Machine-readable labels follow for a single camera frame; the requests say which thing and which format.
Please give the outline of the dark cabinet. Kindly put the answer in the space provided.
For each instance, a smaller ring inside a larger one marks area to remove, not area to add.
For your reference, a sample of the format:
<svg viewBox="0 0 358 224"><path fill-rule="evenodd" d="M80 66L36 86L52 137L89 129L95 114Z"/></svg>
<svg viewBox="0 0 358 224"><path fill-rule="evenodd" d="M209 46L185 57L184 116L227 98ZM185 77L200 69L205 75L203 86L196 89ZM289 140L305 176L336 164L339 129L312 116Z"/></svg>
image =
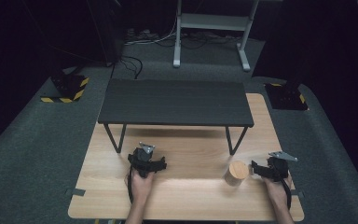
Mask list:
<svg viewBox="0 0 358 224"><path fill-rule="evenodd" d="M115 64L121 57L124 45L123 6L118 0L86 1L102 45L103 61Z"/></svg>

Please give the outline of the grey metal stand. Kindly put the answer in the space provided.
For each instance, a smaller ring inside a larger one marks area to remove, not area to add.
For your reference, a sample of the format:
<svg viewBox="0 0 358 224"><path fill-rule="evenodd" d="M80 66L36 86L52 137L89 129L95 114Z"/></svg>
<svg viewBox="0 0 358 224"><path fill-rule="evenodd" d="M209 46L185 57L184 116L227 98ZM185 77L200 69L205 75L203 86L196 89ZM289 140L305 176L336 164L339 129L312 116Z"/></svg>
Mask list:
<svg viewBox="0 0 358 224"><path fill-rule="evenodd" d="M195 13L184 13L182 11L182 0L177 0L176 9L176 35L172 65L179 68L181 65L181 31L183 28L208 29L224 31L241 31L243 36L240 43L236 44L237 52L241 60L242 69L245 72L251 70L245 47L255 19L255 13L260 0L252 0L251 9L247 17L205 15Z"/></svg>

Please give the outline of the black shelf riser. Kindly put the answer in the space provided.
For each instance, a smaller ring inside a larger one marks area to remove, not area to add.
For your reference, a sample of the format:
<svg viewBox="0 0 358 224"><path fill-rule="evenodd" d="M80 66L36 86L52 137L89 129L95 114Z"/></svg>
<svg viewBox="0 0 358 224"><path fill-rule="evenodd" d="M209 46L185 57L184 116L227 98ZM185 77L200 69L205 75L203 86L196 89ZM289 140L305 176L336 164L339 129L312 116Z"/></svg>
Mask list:
<svg viewBox="0 0 358 224"><path fill-rule="evenodd" d="M109 126L135 125L241 127L255 123L241 83L112 79L97 119Z"/></svg>

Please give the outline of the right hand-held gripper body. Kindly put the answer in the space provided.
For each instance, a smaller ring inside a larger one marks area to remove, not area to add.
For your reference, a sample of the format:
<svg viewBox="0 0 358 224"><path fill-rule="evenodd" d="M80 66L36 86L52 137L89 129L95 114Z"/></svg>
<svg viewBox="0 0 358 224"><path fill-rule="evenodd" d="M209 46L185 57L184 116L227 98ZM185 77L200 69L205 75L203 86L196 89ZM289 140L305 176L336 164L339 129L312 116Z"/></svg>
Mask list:
<svg viewBox="0 0 358 224"><path fill-rule="evenodd" d="M268 167L273 171L272 179L277 182L288 177L288 162L298 158L283 151L269 153Z"/></svg>

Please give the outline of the yellow-black striped stand base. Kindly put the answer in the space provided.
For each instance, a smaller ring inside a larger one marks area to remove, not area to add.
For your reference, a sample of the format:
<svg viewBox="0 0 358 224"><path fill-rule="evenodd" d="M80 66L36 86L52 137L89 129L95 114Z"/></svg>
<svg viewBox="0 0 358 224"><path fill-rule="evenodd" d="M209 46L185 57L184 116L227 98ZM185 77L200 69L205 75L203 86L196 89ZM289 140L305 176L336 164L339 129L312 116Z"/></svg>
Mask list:
<svg viewBox="0 0 358 224"><path fill-rule="evenodd" d="M73 103L78 101L84 93L89 82L88 77L82 75L61 75L51 77L59 96L41 96L43 103Z"/></svg>
<svg viewBox="0 0 358 224"><path fill-rule="evenodd" d="M265 89L273 109L305 111L309 107L298 90L289 90L285 84L266 83Z"/></svg>

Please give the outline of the person's right hand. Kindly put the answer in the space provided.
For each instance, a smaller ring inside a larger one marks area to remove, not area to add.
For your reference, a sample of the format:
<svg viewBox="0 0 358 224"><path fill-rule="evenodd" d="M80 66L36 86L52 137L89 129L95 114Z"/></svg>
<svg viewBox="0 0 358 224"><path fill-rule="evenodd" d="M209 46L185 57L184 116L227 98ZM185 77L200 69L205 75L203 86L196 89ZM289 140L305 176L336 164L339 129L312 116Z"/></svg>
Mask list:
<svg viewBox="0 0 358 224"><path fill-rule="evenodd" d="M273 182L271 179L263 177L266 184L268 196L275 210L287 210L287 194L281 182Z"/></svg>

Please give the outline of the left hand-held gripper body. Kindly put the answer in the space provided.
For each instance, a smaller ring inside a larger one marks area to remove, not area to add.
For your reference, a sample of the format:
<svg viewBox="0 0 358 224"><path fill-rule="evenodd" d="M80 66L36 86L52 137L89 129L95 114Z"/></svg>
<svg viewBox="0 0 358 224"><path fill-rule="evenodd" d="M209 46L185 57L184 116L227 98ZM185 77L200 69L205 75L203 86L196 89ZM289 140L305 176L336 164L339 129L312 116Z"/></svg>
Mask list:
<svg viewBox="0 0 358 224"><path fill-rule="evenodd" d="M150 172L154 172L151 159L155 146L143 142L140 142L139 145L134 151L134 168L138 171L141 178L147 178Z"/></svg>

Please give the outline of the person's left hand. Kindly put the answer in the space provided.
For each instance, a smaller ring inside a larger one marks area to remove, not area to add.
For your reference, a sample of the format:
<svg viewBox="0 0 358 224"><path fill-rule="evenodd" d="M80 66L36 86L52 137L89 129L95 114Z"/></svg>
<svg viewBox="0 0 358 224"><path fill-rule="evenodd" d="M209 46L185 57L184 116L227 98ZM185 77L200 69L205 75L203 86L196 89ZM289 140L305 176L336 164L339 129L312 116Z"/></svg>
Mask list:
<svg viewBox="0 0 358 224"><path fill-rule="evenodd" d="M131 203L146 203L150 195L154 180L154 173L149 173L147 178L141 178L137 170L130 169L127 176L127 186L130 190Z"/></svg>

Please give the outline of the wooden cylinder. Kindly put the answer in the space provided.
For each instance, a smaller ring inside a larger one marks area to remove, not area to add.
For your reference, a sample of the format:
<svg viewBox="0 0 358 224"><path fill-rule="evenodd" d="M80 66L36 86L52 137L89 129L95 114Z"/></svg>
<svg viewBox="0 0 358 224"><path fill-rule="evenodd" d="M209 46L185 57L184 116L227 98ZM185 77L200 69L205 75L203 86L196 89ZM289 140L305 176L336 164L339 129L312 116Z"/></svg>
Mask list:
<svg viewBox="0 0 358 224"><path fill-rule="evenodd" d="M231 187L237 187L249 175L248 166L242 161L233 161L227 168L224 179Z"/></svg>

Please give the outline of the power strip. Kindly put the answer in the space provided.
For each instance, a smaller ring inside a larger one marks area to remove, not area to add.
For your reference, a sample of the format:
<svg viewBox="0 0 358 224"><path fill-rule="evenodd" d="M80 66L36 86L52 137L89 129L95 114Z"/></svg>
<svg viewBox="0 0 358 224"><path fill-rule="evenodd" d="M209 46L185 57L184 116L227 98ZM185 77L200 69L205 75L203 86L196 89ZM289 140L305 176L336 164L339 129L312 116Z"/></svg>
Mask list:
<svg viewBox="0 0 358 224"><path fill-rule="evenodd" d="M150 36L150 31L149 30L137 31L135 29L128 29L127 33L126 33L127 38L143 39L143 38L148 38L149 36Z"/></svg>

